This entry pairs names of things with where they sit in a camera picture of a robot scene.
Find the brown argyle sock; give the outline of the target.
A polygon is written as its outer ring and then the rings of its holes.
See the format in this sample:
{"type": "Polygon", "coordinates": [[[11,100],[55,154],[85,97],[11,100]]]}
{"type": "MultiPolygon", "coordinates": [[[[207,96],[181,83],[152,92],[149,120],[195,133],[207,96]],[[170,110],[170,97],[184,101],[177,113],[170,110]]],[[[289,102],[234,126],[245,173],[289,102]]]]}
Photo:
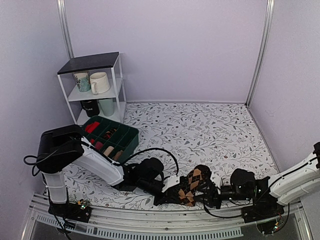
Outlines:
{"type": "Polygon", "coordinates": [[[196,192],[201,186],[207,184],[211,178],[211,170],[206,165],[197,165],[186,176],[180,178],[178,187],[178,199],[181,205],[194,207],[196,204],[196,192]]]}

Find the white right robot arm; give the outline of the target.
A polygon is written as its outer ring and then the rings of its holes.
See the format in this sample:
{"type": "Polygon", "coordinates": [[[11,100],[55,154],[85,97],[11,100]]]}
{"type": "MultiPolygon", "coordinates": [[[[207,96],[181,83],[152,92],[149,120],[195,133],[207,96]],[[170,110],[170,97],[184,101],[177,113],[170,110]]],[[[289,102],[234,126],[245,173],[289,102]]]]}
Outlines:
{"type": "Polygon", "coordinates": [[[222,201],[249,201],[259,206],[262,218],[269,218],[278,206],[308,194],[320,186],[320,143],[313,145],[313,152],[300,163],[278,174],[256,179],[251,171],[237,168],[230,177],[229,185],[211,176],[204,186],[202,202],[219,209],[222,201]]]}

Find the floral patterned table mat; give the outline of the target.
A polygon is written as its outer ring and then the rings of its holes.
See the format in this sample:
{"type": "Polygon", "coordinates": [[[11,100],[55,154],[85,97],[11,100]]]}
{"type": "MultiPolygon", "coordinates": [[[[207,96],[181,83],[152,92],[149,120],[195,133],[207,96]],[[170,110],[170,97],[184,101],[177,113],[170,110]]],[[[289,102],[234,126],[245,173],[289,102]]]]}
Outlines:
{"type": "MultiPolygon", "coordinates": [[[[257,126],[241,104],[129,103],[124,123],[139,130],[133,162],[155,157],[166,176],[184,176],[203,164],[227,185],[236,169],[253,172],[257,179],[277,173],[257,126]]],[[[77,166],[64,169],[70,201],[88,200],[93,206],[116,209],[183,211],[177,204],[155,206],[154,198],[136,189],[118,191],[77,166]]]]}

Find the green compartment organizer box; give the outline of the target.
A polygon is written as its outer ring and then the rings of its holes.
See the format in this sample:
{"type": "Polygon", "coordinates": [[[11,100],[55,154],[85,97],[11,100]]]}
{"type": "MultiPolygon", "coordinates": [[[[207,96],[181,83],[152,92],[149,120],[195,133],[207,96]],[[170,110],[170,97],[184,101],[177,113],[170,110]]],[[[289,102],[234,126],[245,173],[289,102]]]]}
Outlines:
{"type": "Polygon", "coordinates": [[[99,150],[101,153],[103,153],[108,146],[114,147],[114,150],[108,156],[109,158],[113,159],[118,151],[123,150],[123,154],[117,161],[119,163],[127,162],[128,158],[134,153],[134,150],[139,144],[138,129],[101,116],[91,117],[81,126],[81,128],[84,131],[83,135],[88,139],[89,142],[91,139],[94,139],[93,146],[95,146],[96,142],[103,143],[103,147],[99,150]],[[85,127],[93,122],[99,122],[100,125],[92,133],[85,132],[85,127]],[[102,136],[104,133],[112,128],[117,128],[117,131],[110,139],[103,139],[102,136]]]}

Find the beige rolled sock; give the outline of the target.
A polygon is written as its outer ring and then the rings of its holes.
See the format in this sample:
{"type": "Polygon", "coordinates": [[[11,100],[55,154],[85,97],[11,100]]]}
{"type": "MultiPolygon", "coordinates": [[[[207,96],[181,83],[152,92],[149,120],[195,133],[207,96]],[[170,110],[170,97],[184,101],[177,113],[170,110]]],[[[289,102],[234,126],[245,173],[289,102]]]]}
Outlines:
{"type": "Polygon", "coordinates": [[[113,150],[114,150],[114,147],[110,145],[104,150],[103,154],[106,157],[108,157],[112,153],[113,150]]]}

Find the dark patterned rolled sock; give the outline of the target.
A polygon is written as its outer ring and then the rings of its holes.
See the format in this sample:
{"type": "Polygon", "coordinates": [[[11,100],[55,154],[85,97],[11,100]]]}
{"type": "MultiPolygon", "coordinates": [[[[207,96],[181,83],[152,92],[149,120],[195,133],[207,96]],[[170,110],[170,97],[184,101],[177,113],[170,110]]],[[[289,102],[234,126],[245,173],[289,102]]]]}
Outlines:
{"type": "Polygon", "coordinates": [[[110,139],[110,138],[112,137],[112,135],[113,135],[116,131],[117,131],[117,128],[111,128],[111,129],[107,130],[107,131],[103,134],[102,138],[105,139],[105,140],[108,140],[108,139],[110,139]]]}

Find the maroon rolled sock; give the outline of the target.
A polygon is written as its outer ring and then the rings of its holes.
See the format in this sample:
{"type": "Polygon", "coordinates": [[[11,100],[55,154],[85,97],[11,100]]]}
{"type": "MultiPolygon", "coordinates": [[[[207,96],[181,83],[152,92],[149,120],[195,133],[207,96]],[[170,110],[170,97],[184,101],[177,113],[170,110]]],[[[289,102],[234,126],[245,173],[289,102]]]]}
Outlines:
{"type": "Polygon", "coordinates": [[[97,150],[100,150],[102,147],[103,147],[103,143],[100,142],[100,141],[97,141],[94,145],[94,147],[97,149],[97,150]]]}

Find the pale green cup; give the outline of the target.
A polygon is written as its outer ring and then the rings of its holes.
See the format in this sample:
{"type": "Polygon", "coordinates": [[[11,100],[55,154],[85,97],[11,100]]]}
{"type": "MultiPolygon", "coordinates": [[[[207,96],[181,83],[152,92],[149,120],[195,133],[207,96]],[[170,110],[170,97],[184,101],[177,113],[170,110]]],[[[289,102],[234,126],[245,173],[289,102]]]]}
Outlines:
{"type": "Polygon", "coordinates": [[[110,117],[114,114],[114,102],[112,98],[100,99],[98,102],[106,117],[110,117]]]}

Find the black mug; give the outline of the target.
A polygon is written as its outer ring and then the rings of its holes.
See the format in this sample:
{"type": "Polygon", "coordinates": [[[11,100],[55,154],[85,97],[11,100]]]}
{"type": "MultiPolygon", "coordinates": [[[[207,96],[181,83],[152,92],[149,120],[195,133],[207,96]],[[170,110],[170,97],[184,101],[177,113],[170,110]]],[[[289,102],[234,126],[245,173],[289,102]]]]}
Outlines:
{"type": "Polygon", "coordinates": [[[80,102],[82,109],[86,112],[86,115],[91,118],[100,114],[98,101],[95,99],[82,100],[80,102]]]}

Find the cream white mug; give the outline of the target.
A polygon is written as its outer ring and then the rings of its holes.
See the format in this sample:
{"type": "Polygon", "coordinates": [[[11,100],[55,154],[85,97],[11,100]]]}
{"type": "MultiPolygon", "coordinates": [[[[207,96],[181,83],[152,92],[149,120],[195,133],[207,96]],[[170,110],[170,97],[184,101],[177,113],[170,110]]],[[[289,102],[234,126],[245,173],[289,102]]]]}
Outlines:
{"type": "Polygon", "coordinates": [[[106,72],[95,72],[90,75],[91,91],[94,95],[102,94],[110,89],[110,83],[106,72]]]}

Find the white shelf with black top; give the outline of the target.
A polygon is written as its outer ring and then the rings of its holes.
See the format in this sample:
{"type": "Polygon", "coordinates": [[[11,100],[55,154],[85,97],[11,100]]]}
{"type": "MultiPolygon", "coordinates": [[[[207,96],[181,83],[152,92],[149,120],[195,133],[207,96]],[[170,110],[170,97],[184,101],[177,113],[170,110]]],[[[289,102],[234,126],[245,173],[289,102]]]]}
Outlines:
{"type": "Polygon", "coordinates": [[[127,99],[119,52],[71,58],[57,77],[75,124],[83,125],[93,114],[124,121],[127,99]]]}

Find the teal floral mug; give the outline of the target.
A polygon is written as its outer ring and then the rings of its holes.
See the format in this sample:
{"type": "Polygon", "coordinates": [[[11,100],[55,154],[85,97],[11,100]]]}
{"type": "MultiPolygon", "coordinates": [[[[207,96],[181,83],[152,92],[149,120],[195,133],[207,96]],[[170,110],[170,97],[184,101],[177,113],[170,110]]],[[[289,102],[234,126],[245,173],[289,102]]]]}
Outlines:
{"type": "Polygon", "coordinates": [[[85,93],[91,90],[89,71],[75,72],[73,73],[73,78],[79,92],[85,93]]]}

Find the aluminium front rail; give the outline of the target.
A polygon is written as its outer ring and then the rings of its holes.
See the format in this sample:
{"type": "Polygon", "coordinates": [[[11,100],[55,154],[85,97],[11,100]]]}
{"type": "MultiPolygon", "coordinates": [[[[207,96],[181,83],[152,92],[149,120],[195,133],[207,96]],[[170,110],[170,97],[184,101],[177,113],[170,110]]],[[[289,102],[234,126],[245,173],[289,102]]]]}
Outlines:
{"type": "Polygon", "coordinates": [[[272,235],[261,234],[256,222],[239,216],[240,207],[229,207],[207,214],[197,210],[133,210],[93,206],[88,223],[74,221],[69,238],[101,240],[314,240],[305,211],[299,201],[282,215],[286,225],[272,235]]]}

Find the right aluminium corner post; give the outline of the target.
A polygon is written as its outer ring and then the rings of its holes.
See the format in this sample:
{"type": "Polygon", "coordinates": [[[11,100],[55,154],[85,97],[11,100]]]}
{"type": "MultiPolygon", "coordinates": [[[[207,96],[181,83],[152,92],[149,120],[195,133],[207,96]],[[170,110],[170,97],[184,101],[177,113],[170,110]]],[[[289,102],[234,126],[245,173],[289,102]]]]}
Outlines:
{"type": "Polygon", "coordinates": [[[255,91],[260,78],[263,61],[264,61],[265,53],[267,50],[271,26],[272,26],[274,7],[275,7],[275,0],[267,0],[260,47],[259,47],[257,60],[256,60],[256,64],[253,71],[251,84],[249,87],[249,92],[245,102],[245,105],[247,106],[248,109],[250,108],[253,102],[255,91]]]}

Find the left aluminium corner post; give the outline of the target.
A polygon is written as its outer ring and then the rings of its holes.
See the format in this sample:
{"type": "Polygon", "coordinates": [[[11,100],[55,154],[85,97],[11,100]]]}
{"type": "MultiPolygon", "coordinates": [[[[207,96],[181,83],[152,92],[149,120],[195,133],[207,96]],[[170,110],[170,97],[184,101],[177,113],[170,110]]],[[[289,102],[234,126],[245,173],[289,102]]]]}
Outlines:
{"type": "Polygon", "coordinates": [[[60,27],[62,30],[62,36],[66,48],[66,52],[69,59],[72,59],[74,57],[74,51],[68,26],[68,19],[67,19],[67,11],[66,11],[66,5],[64,0],[56,0],[57,3],[57,10],[59,15],[59,22],[60,27]]]}

